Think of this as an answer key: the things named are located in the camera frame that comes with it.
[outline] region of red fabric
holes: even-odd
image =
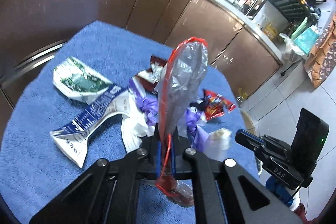
[[[306,218],[306,211],[305,211],[305,206],[301,203],[300,206],[294,211],[294,213],[296,213],[302,220],[303,224],[314,224],[315,223],[315,219],[313,220],[307,220]]]

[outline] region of silver screw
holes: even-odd
[[[224,161],[224,164],[227,166],[227,167],[233,167],[236,165],[236,161],[233,160],[233,159],[226,159]]]
[[[136,152],[140,156],[145,156],[147,154],[147,150],[144,148],[139,148]]]
[[[107,165],[107,160],[106,159],[99,159],[99,160],[97,160],[97,164],[100,167],[104,167],[104,166]]]
[[[196,150],[195,150],[194,148],[191,148],[191,147],[187,148],[187,149],[185,150],[185,152],[186,152],[188,155],[191,155],[191,156],[196,154]]]

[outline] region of blue cloth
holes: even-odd
[[[86,106],[66,98],[53,86],[53,68],[74,56],[120,86],[150,65],[151,55],[167,59],[172,49],[150,39],[99,21],[84,27],[49,61],[24,90],[8,122],[0,153],[0,193],[22,224],[50,202],[99,158],[117,160],[126,154],[120,115],[108,119],[91,140],[83,168],[62,154],[49,132],[71,121]],[[235,98],[225,77],[209,68],[202,89]],[[245,128],[238,109],[213,119],[204,129]],[[228,156],[258,178],[253,153],[238,145],[232,135]],[[181,208],[151,186],[142,186],[137,223],[195,223],[194,208]]]

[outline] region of red snack bag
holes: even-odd
[[[204,100],[206,101],[206,107],[204,110],[205,118],[207,121],[223,116],[223,97],[218,96],[217,93],[214,93],[210,90],[203,90]]]
[[[223,103],[224,103],[225,107],[227,108],[228,113],[230,113],[231,111],[233,111],[236,108],[236,105],[234,103],[225,99],[223,96],[221,96],[219,94],[218,94],[218,96],[222,98]]]

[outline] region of chocolate wrapper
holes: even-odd
[[[155,87],[160,81],[161,72],[166,65],[167,60],[156,56],[151,56],[151,67],[147,70],[142,70],[137,74],[137,78],[142,86],[150,93],[157,94]]]

